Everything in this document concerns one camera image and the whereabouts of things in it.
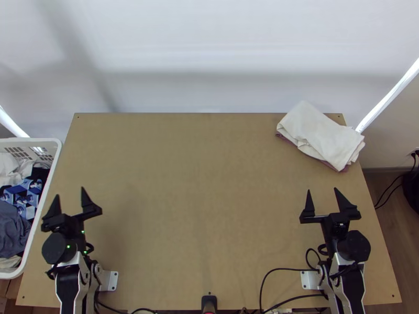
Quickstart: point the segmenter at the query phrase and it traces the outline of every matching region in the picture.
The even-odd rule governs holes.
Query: clothes
[[[48,174],[49,169],[32,167],[28,177],[21,182],[0,188],[0,200],[15,206],[23,218],[31,221],[35,217]]]
[[[14,268],[19,265],[20,261],[22,260],[22,257],[20,256],[12,256],[10,259],[0,259],[0,269],[2,268]]]
[[[299,102],[286,114],[277,132],[303,153],[328,162],[337,171],[355,162],[365,146],[364,136],[340,126],[308,102]]]
[[[30,227],[13,205],[0,201],[0,257],[8,259],[24,251]]]
[[[12,154],[0,153],[0,186],[16,185],[32,173],[34,161],[17,161]]]

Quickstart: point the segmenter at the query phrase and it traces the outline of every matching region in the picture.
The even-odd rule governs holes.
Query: tabletop
[[[318,214],[338,211],[333,188],[357,205],[352,221],[371,243],[365,305],[401,302],[389,254],[359,163],[337,173],[275,136],[284,114],[76,114],[49,189],[66,214],[81,212],[84,186],[103,215],[85,222],[92,257],[119,271],[118,309],[200,309],[211,292],[220,309],[259,308],[264,274],[306,268],[323,241],[301,225],[311,190]],[[344,124],[341,114],[328,115]],[[20,305],[58,307],[38,227],[20,286]],[[263,307],[307,294],[298,272],[275,272]],[[327,306],[323,298],[287,307]]]

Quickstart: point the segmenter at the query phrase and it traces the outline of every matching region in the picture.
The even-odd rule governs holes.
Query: gray cloth
[[[25,250],[30,223],[22,218],[17,208],[0,201],[0,257],[10,258]]]

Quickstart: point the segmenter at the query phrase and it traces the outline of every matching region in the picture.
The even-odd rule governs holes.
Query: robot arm
[[[115,291],[118,272],[105,271],[91,260],[94,248],[86,242],[84,221],[102,214],[82,187],[83,212],[74,216],[61,213],[60,197],[55,196],[41,230],[52,232],[42,246],[42,256],[53,265],[47,275],[55,280],[61,314],[91,314],[96,311],[95,296],[99,291]]]
[[[318,273],[302,272],[304,289],[323,290],[332,314],[365,314],[363,280],[371,245],[358,230],[349,231],[351,220],[361,219],[357,206],[335,188],[339,212],[316,216],[310,190],[300,223],[320,223],[328,258],[317,265]]]

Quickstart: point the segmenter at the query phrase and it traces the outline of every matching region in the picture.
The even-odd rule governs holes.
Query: laundry basket
[[[0,139],[0,152],[12,154],[16,160],[29,159],[51,166],[48,179],[44,184],[41,199],[35,213],[32,228],[26,242],[25,251],[20,265],[16,268],[0,268],[0,279],[13,279],[23,273],[34,234],[38,228],[42,208],[45,203],[51,179],[56,169],[57,160],[61,152],[62,143],[58,139],[9,138]]]

